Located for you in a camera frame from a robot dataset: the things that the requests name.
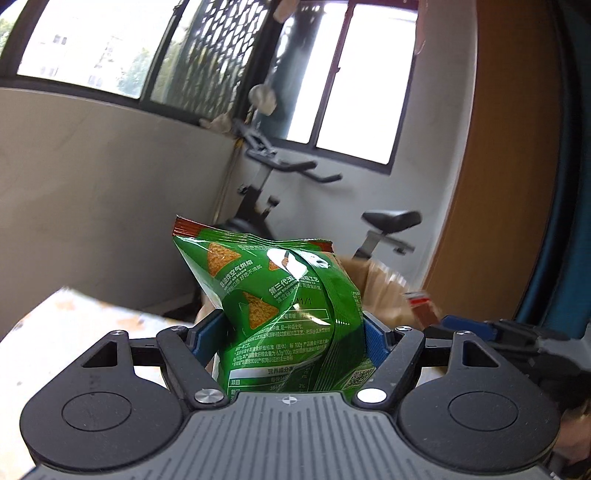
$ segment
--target qr code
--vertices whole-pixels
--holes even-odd
[[[347,380],[343,390],[347,388],[360,387],[365,381],[374,373],[375,368],[367,368],[365,370],[357,370]]]

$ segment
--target screw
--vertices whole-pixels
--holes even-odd
[[[217,403],[223,398],[223,393],[215,388],[202,388],[195,393],[195,400],[199,403]]]
[[[357,392],[357,398],[363,403],[380,403],[386,400],[386,392],[379,388],[364,388]]]

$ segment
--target chip bag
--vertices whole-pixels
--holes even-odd
[[[374,371],[361,295],[324,240],[269,241],[177,218],[174,242],[233,326],[217,382],[240,391],[332,391]]]

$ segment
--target bike seat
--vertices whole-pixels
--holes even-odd
[[[416,210],[368,210],[361,216],[363,220],[376,227],[384,235],[402,232],[418,225],[423,220]]]

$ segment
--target exercise bike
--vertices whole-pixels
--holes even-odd
[[[236,215],[222,223],[214,225],[221,230],[239,233],[251,233],[268,240],[275,239],[268,224],[267,217],[271,210],[279,205],[280,200],[274,196],[267,199],[264,210],[258,207],[265,183],[273,171],[282,173],[298,173],[316,183],[334,183],[342,180],[343,176],[336,173],[329,176],[320,176],[313,172],[318,163],[314,160],[305,160],[288,163],[277,158],[277,150],[272,146],[268,138],[261,132],[245,125],[240,120],[234,120],[233,133],[243,138],[245,146],[243,154],[246,158],[259,163],[261,166],[253,181],[247,186],[241,186],[238,193],[243,196]],[[421,213],[416,210],[369,210],[362,215],[363,220],[376,230],[369,230],[365,241],[355,252],[354,257],[368,260],[372,257],[374,249],[382,241],[393,245],[394,252],[405,255],[414,252],[415,248],[403,240],[391,236],[393,233],[402,232],[422,221]],[[191,303],[177,309],[165,312],[164,316],[184,322],[192,322],[201,308],[201,289],[196,287]]]
[[[252,183],[241,186],[238,193],[242,195],[242,201],[238,206],[236,215],[225,222],[215,225],[221,230],[230,232],[252,233],[253,235],[273,240],[275,237],[267,225],[267,216],[273,208],[279,205],[280,200],[274,196],[267,199],[267,207],[260,211],[257,202],[262,190],[273,171],[282,173],[299,173],[316,183],[334,183],[342,180],[340,173],[322,177],[313,172],[317,163],[313,160],[288,163],[277,158],[277,150],[271,142],[258,130],[244,124],[240,120],[233,122],[234,134],[243,138],[245,142],[243,154],[246,158],[261,165]]]

